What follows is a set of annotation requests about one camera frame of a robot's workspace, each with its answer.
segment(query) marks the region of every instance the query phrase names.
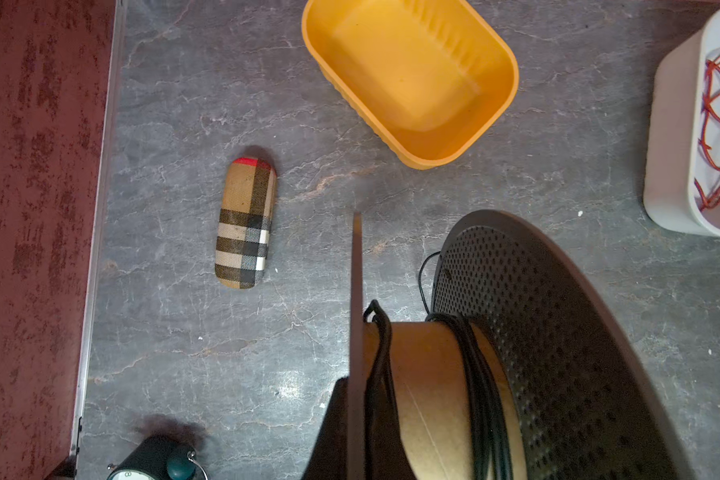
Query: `white container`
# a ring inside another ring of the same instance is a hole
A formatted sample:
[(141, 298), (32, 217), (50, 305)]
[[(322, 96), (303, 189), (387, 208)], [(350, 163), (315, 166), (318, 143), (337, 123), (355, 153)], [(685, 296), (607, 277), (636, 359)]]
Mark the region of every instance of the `white container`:
[(658, 225), (720, 236), (720, 206), (696, 206), (701, 102), (707, 56), (720, 49), (720, 10), (659, 65), (653, 89), (643, 204)]

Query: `green alarm clock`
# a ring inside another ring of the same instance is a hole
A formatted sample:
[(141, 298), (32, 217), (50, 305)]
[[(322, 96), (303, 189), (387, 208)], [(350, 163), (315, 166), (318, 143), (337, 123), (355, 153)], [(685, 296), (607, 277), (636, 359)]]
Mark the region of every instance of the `green alarm clock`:
[(195, 449), (186, 444), (162, 435), (151, 436), (121, 464), (111, 467), (107, 480), (190, 480), (197, 470), (208, 480), (196, 456)]

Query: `orange basket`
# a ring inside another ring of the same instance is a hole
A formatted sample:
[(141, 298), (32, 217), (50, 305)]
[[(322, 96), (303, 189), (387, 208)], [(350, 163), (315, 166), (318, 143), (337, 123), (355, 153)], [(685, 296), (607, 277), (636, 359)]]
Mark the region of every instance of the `orange basket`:
[(465, 0), (309, 0), (326, 78), (412, 168), (461, 155), (507, 109), (518, 63)]

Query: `dark red panel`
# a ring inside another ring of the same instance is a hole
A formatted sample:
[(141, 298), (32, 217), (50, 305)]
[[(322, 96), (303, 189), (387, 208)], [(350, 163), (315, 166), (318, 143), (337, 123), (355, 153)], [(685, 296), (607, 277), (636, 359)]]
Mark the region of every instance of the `dark red panel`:
[(69, 453), (113, 18), (0, 1), (0, 478)]

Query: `gray table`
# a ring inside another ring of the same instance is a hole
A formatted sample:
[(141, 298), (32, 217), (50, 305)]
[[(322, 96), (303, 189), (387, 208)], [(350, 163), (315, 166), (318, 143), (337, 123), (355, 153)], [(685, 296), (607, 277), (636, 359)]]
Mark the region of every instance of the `gray table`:
[[(131, 0), (79, 478), (106, 476), (155, 414), (206, 430), (214, 478), (299, 477), (347, 372), (351, 213), (367, 298), (420, 320), (424, 255), (480, 208), (571, 256), (699, 478), (720, 478), (720, 240), (663, 230), (640, 201), (653, 73), (717, 6), (471, 3), (517, 55), (520, 90), (465, 155), (422, 172), (320, 74), (303, 0)], [(226, 168), (249, 145), (274, 157), (278, 203), (264, 283), (236, 291), (214, 277), (214, 239)]]

